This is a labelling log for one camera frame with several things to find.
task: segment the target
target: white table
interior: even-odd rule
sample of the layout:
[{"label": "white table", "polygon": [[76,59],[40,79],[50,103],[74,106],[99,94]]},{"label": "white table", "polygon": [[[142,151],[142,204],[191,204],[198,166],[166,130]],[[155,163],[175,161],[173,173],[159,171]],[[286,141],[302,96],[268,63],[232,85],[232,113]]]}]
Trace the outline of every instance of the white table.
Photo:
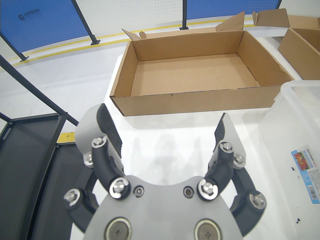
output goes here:
[{"label": "white table", "polygon": [[[300,79],[278,52],[276,41],[258,40],[295,79]],[[298,239],[295,221],[258,131],[258,122],[268,108],[123,117],[109,97],[121,59],[122,55],[115,65],[104,103],[123,142],[121,154],[126,175],[135,175],[156,185],[172,185],[196,175],[203,176],[215,147],[215,129],[226,112],[246,150],[246,169],[256,189],[267,199],[263,217],[245,239]],[[93,193],[99,204],[107,195],[100,182],[96,183]],[[235,187],[230,182],[222,193],[229,207],[235,195]],[[71,239],[82,237],[83,233],[73,225]]]}]

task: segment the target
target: cardboard box flap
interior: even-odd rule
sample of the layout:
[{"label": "cardboard box flap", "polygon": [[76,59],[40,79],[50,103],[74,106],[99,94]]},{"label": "cardboard box flap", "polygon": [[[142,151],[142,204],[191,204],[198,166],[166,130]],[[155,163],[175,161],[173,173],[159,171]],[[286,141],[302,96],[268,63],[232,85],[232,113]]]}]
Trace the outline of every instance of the cardboard box flap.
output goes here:
[{"label": "cardboard box flap", "polygon": [[128,36],[129,38],[131,38],[131,40],[133,40],[133,41],[135,41],[135,40],[141,40],[141,38],[140,38],[137,34],[135,34],[135,33],[131,33],[131,32],[129,32],[129,31],[127,31],[127,30],[124,30],[124,29],[122,29],[122,31],[123,31],[124,33],[126,33],[127,36]]},{"label": "cardboard box flap", "polygon": [[308,28],[293,28],[293,30],[320,52],[320,30]]},{"label": "cardboard box flap", "polygon": [[245,12],[230,17],[216,26],[216,31],[242,30],[245,21]]},{"label": "cardboard box flap", "polygon": [[291,28],[320,30],[320,17],[288,15]]},{"label": "cardboard box flap", "polygon": [[139,36],[142,38],[142,39],[146,39],[147,38],[147,35],[145,34],[145,32],[141,31],[139,33]]},{"label": "cardboard box flap", "polygon": [[290,27],[287,10],[285,8],[260,11],[259,13],[253,11],[252,17],[255,26]]},{"label": "cardboard box flap", "polygon": [[218,24],[216,27],[205,27],[205,28],[195,28],[195,29],[186,29],[178,31],[169,31],[169,32],[159,32],[159,33],[148,33],[141,31],[139,36],[135,33],[131,33],[127,30],[123,30],[131,40],[141,40],[141,39],[154,39],[154,38],[163,38],[163,37],[175,37],[185,34],[202,34],[202,33],[211,33],[216,31],[235,31],[243,30],[245,21],[245,12],[241,12],[237,15],[230,17],[229,19],[223,21],[221,24]]}]

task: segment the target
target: white floor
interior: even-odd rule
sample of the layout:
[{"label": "white floor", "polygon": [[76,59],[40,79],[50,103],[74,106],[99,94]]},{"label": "white floor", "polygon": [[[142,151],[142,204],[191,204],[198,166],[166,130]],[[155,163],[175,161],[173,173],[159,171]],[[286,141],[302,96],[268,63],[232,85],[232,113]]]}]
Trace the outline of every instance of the white floor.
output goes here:
[{"label": "white floor", "polygon": [[[117,58],[124,46],[61,57],[16,69],[52,101],[80,120],[91,106],[104,101]],[[8,73],[0,71],[0,111],[10,118],[53,113]],[[5,122],[0,119],[0,129]],[[67,122],[63,132],[75,126]]]}]

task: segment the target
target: brown corrugated cardboard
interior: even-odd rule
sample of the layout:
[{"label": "brown corrugated cardboard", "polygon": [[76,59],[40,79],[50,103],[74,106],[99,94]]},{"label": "brown corrugated cardboard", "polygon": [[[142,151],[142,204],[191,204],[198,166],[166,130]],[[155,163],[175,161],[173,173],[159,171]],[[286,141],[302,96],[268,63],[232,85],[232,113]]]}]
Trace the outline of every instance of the brown corrugated cardboard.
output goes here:
[{"label": "brown corrugated cardboard", "polygon": [[257,26],[291,27],[279,52],[302,79],[320,80],[320,17],[287,16],[286,9],[253,12],[252,17]]},{"label": "brown corrugated cardboard", "polygon": [[261,108],[290,80],[248,32],[190,33],[130,41],[110,97],[125,116]]},{"label": "brown corrugated cardboard", "polygon": [[223,21],[221,24],[218,24],[216,27],[195,28],[195,29],[187,29],[187,30],[180,30],[180,31],[169,31],[169,32],[148,33],[148,34],[141,31],[139,33],[140,37],[135,33],[131,33],[124,29],[122,30],[132,40],[154,39],[154,38],[163,38],[163,37],[175,37],[178,35],[185,35],[185,34],[200,34],[200,33],[211,33],[211,32],[217,32],[217,31],[243,30],[244,21],[245,21],[245,12],[241,12]]},{"label": "brown corrugated cardboard", "polygon": [[320,17],[288,15],[291,28],[320,30]]},{"label": "brown corrugated cardboard", "polygon": [[259,13],[253,11],[252,18],[255,26],[290,27],[287,10],[284,8],[260,11]]},{"label": "brown corrugated cardboard", "polygon": [[320,80],[320,30],[288,29],[279,52],[304,80]]}]

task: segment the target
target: barcode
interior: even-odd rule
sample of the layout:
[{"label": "barcode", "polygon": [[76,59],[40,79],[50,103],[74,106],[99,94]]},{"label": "barcode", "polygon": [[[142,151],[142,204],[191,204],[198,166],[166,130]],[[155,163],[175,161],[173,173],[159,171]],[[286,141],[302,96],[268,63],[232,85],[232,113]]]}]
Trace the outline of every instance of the barcode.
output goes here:
[{"label": "barcode", "polygon": [[311,198],[312,198],[313,200],[318,199],[318,197],[317,197],[317,195],[316,195],[316,193],[315,193],[315,189],[313,188],[312,185],[309,185],[309,186],[308,186],[308,190],[309,190],[310,195],[311,195]]}]

